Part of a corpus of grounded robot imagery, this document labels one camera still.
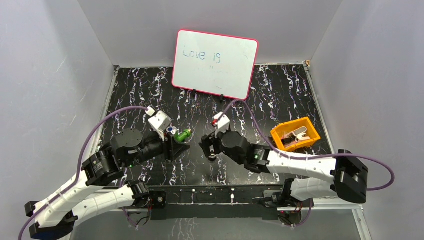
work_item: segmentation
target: black bracket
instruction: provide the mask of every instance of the black bracket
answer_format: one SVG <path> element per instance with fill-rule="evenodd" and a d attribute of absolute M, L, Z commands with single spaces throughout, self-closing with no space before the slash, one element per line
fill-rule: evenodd
<path fill-rule="evenodd" d="M 29 201 L 25 204 L 25 212 L 27 217 L 34 214 L 35 204 L 37 201 Z M 75 221 L 78 216 L 74 216 L 73 212 L 68 212 L 56 226 L 42 227 L 38 222 L 29 227 L 29 235 L 32 239 L 38 240 L 58 240 L 70 234 L 74 230 Z"/>
<path fill-rule="evenodd" d="M 339 154 L 351 154 L 348 150 L 340 149 Z M 353 156 L 336 157 L 334 186 L 331 189 L 337 196 L 354 204 L 364 204 L 367 201 L 368 167 Z"/>

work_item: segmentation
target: whiteboard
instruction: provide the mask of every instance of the whiteboard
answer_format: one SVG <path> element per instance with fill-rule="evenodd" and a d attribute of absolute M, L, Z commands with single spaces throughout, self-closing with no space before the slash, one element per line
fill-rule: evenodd
<path fill-rule="evenodd" d="M 246 99 L 258 41 L 181 29 L 176 39 L 172 85 L 232 99 Z"/>

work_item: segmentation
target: metal frame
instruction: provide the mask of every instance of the metal frame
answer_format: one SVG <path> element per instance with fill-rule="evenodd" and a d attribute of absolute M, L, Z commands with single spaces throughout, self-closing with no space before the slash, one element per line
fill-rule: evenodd
<path fill-rule="evenodd" d="M 106 115 L 108 114 L 109 104 L 111 103 L 112 93 L 114 92 L 115 83 L 117 82 L 119 69 L 120 67 L 117 66 L 113 73 L 113 78 L 112 78 L 112 82 L 110 83 L 109 92 L 107 93 L 103 108 L 101 109 L 100 119 L 98 120 L 99 122 L 100 120 L 104 119 Z M 102 131 L 103 131 L 103 126 L 101 126 L 101 128 L 99 128 L 96 131 L 95 135 L 92 138 L 92 144 L 89 151 L 90 156 L 93 155 L 96 151 L 97 145 L 99 144 L 99 141 L 100 141 L 100 137 L 102 136 Z"/>
<path fill-rule="evenodd" d="M 321 107 L 314 89 L 314 85 L 313 85 L 313 81 L 311 78 L 311 73 L 309 71 L 308 66 L 304 63 L 304 62 L 293 62 L 293 63 L 261 63 L 261 64 L 256 64 L 256 65 L 303 65 L 304 70 L 306 72 L 306 77 L 307 80 L 309 82 L 309 86 L 311 88 L 312 91 L 312 95 L 313 98 L 315 99 L 315 104 L 316 104 L 316 108 L 318 110 L 319 113 L 319 117 L 321 119 L 323 128 L 324 128 L 324 132 L 325 135 L 327 137 L 328 140 L 328 144 L 330 146 L 330 150 L 332 153 L 334 153 L 334 148 L 333 148 L 333 144 L 332 141 L 330 139 L 330 135 L 326 126 L 326 122 L 324 120 L 324 116 L 323 113 L 321 111 Z M 119 69 L 129 69 L 129 68 L 135 68 L 135 67 L 119 67 L 116 66 L 114 75 L 113 75 L 113 79 L 109 88 L 109 92 L 107 94 L 102 112 L 101 112 L 101 116 L 100 119 L 104 118 L 106 116 L 106 114 L 108 113 L 108 108 L 109 108 L 109 104 L 111 102 L 111 98 L 112 98 L 112 93 L 115 87 L 115 83 L 117 80 L 117 76 L 118 76 L 118 71 Z M 93 154 L 94 151 L 97 148 L 97 145 L 99 143 L 100 137 L 102 135 L 102 131 L 98 130 L 97 133 L 95 134 L 93 141 L 92 141 L 92 145 L 91 145 L 91 149 L 90 149 L 90 153 Z M 108 193 L 110 192 L 110 190 L 100 190 L 98 192 L 96 192 L 95 194 L 92 194 L 90 197 L 95 197 L 104 193 Z M 363 207 L 360 204 L 354 204 L 354 203 L 350 203 L 350 202 L 346 202 L 344 200 L 341 200 L 340 198 L 319 198 L 319 199 L 314 199 L 314 207 L 312 208 L 312 210 L 314 211 L 318 211 L 318 210 L 352 210 L 352 214 L 353 217 L 355 219 L 355 223 L 356 223 L 356 227 L 357 230 L 359 232 L 360 235 L 360 239 L 361 240 L 371 240 L 371 235 L 370 235 L 370 231 L 368 230 L 368 226 L 367 226 L 367 222 L 365 221 L 364 218 L 364 213 L 363 213 Z M 287 208 L 287 207 L 281 207 L 278 208 L 279 211 L 289 211 L 289 210 L 294 210 L 294 208 Z M 113 210 L 112 212 L 120 212 L 120 209 L 116 209 Z M 145 209 L 128 209 L 129 212 L 146 212 L 147 210 Z"/>

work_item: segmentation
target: white wall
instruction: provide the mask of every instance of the white wall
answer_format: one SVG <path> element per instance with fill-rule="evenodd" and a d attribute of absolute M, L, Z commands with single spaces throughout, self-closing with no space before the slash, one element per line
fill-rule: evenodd
<path fill-rule="evenodd" d="M 394 185 L 368 192 L 373 240 L 424 239 L 424 2 L 345 0 L 311 61 L 336 149 L 384 160 Z M 389 180 L 369 163 L 368 183 Z"/>
<path fill-rule="evenodd" d="M 257 63 L 312 58 L 342 0 L 78 0 L 114 65 L 174 65 L 181 28 L 254 38 Z"/>
<path fill-rule="evenodd" d="M 2 240 L 17 239 L 24 204 L 76 172 L 112 76 L 77 0 L 0 1 Z"/>

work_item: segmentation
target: orange plastic container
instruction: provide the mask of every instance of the orange plastic container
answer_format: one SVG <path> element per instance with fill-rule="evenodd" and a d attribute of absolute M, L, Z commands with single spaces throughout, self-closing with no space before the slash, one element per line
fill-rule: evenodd
<path fill-rule="evenodd" d="M 289 134 L 290 132 L 293 132 L 294 130 L 296 130 L 300 127 L 306 127 L 307 128 L 306 137 L 310 137 L 310 139 L 305 140 L 305 141 L 300 141 L 300 142 L 293 144 L 293 145 L 290 145 L 288 147 L 284 147 L 281 139 L 285 135 Z M 272 139 L 274 140 L 277 148 L 279 150 L 286 151 L 286 152 L 293 152 L 296 149 L 300 149 L 300 148 L 304 148 L 304 147 L 310 147 L 316 141 L 321 139 L 317 130 L 315 130 L 314 125 L 312 125 L 312 122 L 309 119 L 309 117 L 303 117 L 303 118 L 300 118 L 300 119 L 297 119 L 297 120 L 281 123 L 271 130 L 271 136 L 272 136 Z"/>

